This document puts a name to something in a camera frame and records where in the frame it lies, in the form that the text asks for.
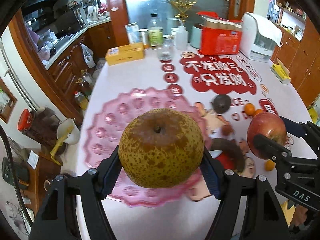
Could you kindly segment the operator hand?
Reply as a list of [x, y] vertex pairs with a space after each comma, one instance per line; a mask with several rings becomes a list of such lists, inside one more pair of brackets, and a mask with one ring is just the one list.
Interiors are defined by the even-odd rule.
[[288, 209], [288, 226], [299, 226], [303, 224], [307, 219], [307, 211], [307, 208], [300, 205], [292, 206], [290, 209]]

